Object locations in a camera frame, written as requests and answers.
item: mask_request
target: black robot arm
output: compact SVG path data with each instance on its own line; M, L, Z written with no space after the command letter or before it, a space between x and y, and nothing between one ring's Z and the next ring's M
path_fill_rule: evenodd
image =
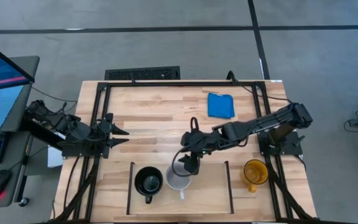
M81 122L81 118L64 113L64 107L50 111L42 100L33 101L25 111L28 130L39 139L62 151L62 156L103 156L108 158L109 149L128 139L111 138L110 134L128 135L113 122L112 113L97 119L92 126ZM65 136L58 137L51 131Z
M294 129L307 128L312 121L313 119L305 106L299 103L290 103L261 118L246 122L229 122L213 127L212 133L201 132L197 119L192 118L191 131L182 136L181 145L184 147L180 150L180 152L191 152L191 154L190 156L185 155L179 161L185 163L185 169L190 174L196 175L200 166L200 158L205 154L211 154L216 150L245 146L251 134L265 130L269 130L271 144L276 144Z

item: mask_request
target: gray floor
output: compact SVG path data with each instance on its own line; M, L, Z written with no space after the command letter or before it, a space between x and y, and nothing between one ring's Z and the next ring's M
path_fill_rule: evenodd
M254 0L262 26L358 25L357 0ZM0 0L0 29L251 25L243 0ZM358 133L342 125L358 110L358 30L262 31L272 79L314 118L302 146L317 214L358 223ZM8 56L39 55L35 86L66 99L112 68L179 65L182 79L262 78L252 31L0 34ZM60 103L32 92L51 108ZM31 177L25 208L0 208L0 223L46 220L58 172Z

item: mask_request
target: yellow mug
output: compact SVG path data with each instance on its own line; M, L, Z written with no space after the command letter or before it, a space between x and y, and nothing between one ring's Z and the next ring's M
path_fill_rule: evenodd
M248 186L249 192L256 192L257 185L266 182L268 177L266 165L257 159L248 161L240 170L240 178Z

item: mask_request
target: black mug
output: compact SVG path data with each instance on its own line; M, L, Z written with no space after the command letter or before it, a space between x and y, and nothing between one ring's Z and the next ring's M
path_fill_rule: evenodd
M152 203L153 195L162 187L162 173L155 167L143 167L135 176L135 189L146 196L146 203Z

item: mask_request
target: wooden table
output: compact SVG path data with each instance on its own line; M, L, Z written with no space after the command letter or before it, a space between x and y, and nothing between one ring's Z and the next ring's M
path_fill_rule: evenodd
M91 120L97 83L97 81L83 82L78 99L76 115L87 124ZM268 96L286 97L282 82L265 81L265 83ZM261 185L258 191L252 194L247 191L239 177L240 169L250 159L264 161L259 153L256 135L250 136L246 147L215 152L202 159L202 161L211 162L229 161L234 214L126 215L130 162L170 162L174 153L181 148L181 136L185 131L190 130L192 116L198 118L200 129L205 132L210 132L213 126L229 121L208 117L207 94L209 92L233 96L236 117L231 119L232 121L247 121L256 118L252 94L239 86L154 86L114 87L112 89L108 113L114 113L116 125L128 131L131 134L129 136L131 140L112 148L109 159L100 161L91 215L92 222L275 221L269 185L267 183ZM104 93L101 99L99 115L103 107ZM272 112L287 104L286 101L272 99L269 99L269 102ZM260 103L264 112L262 99ZM66 159L62 168L55 197L57 214L63 210L68 176L74 161L75 158ZM78 189L82 161L81 158L75 167L68 191L68 202ZM282 156L282 161L289 191L306 212L315 216L316 212L303 164L294 156ZM281 214L285 217L283 198L278 188L277 192ZM88 193L85 192L80 218L85 216L87 198Z

